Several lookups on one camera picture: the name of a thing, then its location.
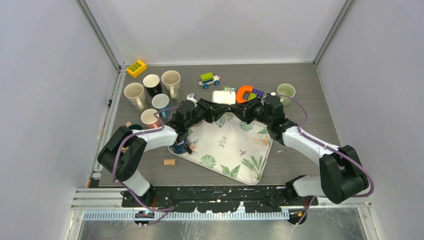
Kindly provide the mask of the dark blue mug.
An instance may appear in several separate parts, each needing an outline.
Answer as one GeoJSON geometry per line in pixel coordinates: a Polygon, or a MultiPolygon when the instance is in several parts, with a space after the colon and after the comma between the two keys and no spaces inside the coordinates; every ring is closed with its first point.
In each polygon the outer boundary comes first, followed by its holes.
{"type": "Polygon", "coordinates": [[[193,150],[190,148],[190,143],[189,140],[187,138],[185,138],[183,141],[173,144],[170,146],[170,150],[178,155],[184,154],[184,153],[188,153],[188,154],[192,154],[193,150]]]}

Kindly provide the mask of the tall beige mug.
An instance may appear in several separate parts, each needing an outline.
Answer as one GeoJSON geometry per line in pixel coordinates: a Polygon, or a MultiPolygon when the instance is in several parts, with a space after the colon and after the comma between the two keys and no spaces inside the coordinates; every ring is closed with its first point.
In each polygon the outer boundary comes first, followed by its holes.
{"type": "Polygon", "coordinates": [[[123,93],[137,111],[142,112],[148,108],[146,91],[141,83],[133,82],[128,84],[124,88],[123,93]]]}

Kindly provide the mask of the light blue mug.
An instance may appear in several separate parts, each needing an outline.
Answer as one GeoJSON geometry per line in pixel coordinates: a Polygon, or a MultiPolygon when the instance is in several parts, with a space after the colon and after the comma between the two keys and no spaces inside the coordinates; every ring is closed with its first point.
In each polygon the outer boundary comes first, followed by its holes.
{"type": "Polygon", "coordinates": [[[166,94],[160,93],[155,95],[151,100],[152,106],[158,111],[161,111],[161,116],[164,120],[169,118],[171,114],[170,99],[166,94]]]}

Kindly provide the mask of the teal mug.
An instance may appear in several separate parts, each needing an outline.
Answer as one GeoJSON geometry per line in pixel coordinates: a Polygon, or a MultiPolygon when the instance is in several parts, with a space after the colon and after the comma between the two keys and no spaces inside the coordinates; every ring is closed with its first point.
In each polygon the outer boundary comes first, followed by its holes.
{"type": "Polygon", "coordinates": [[[143,130],[143,127],[139,124],[131,124],[130,126],[128,126],[128,128],[130,130],[143,130]]]}

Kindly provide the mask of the sea pattern beige mug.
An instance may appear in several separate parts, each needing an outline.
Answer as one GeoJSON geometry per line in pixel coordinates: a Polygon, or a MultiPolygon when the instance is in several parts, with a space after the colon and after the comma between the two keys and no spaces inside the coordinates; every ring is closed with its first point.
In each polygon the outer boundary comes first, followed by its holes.
{"type": "Polygon", "coordinates": [[[178,99],[181,94],[181,75],[176,70],[168,70],[161,76],[161,81],[172,99],[178,99]]]}

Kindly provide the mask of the black mug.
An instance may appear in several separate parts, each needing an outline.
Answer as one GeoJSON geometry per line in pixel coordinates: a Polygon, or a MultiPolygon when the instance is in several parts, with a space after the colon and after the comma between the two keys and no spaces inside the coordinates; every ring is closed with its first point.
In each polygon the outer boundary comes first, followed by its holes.
{"type": "Polygon", "coordinates": [[[155,97],[156,95],[162,94],[163,89],[161,85],[161,80],[156,74],[147,75],[142,81],[147,93],[150,97],[155,97]]]}

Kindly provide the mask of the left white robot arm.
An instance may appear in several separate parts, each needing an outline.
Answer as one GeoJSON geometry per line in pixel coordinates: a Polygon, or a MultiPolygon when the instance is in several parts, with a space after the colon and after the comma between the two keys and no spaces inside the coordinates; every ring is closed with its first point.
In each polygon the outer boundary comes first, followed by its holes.
{"type": "Polygon", "coordinates": [[[184,152],[192,153],[186,139],[191,127],[200,123],[213,123],[224,113],[232,113],[236,104],[215,103],[201,98],[198,102],[182,101],[172,119],[153,129],[134,132],[121,126],[97,156],[98,162],[112,173],[112,179],[119,181],[128,191],[134,193],[134,200],[141,207],[153,202],[151,184],[138,171],[144,152],[172,145],[181,146],[184,152]]]}

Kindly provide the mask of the pink mug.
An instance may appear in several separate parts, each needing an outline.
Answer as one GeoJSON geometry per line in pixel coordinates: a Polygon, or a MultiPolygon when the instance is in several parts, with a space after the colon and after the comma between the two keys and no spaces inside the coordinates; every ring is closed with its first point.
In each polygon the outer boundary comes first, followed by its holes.
{"type": "Polygon", "coordinates": [[[158,111],[156,109],[146,109],[140,116],[140,120],[145,129],[155,129],[162,126],[158,119],[158,111]]]}

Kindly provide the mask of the white mug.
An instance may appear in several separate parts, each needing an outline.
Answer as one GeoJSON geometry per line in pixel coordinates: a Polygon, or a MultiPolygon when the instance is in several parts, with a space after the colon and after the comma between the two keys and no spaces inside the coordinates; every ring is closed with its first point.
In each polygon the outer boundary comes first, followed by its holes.
{"type": "Polygon", "coordinates": [[[214,90],[212,92],[212,102],[228,105],[235,104],[236,93],[234,91],[214,90]]]}

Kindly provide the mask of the light green mug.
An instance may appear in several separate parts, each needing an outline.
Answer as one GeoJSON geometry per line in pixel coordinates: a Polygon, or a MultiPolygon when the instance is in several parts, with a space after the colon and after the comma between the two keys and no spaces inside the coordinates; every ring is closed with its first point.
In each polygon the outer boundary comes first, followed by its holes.
{"type": "Polygon", "coordinates": [[[280,101],[284,107],[287,107],[292,102],[292,98],[296,94],[296,89],[291,84],[282,83],[277,87],[277,93],[284,95],[280,97],[280,101]]]}

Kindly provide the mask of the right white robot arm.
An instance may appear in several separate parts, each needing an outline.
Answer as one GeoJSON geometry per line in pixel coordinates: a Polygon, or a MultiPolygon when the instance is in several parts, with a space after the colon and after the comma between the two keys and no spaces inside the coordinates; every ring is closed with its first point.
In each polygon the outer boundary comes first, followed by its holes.
{"type": "Polygon", "coordinates": [[[266,125],[274,141],[302,153],[318,165],[318,176],[302,175],[286,183],[285,198],[291,205],[299,205],[306,196],[326,197],[339,204],[374,192],[375,183],[356,150],[350,145],[339,147],[309,135],[301,124],[285,117],[278,96],[231,104],[229,111],[247,124],[257,121],[266,125]]]}

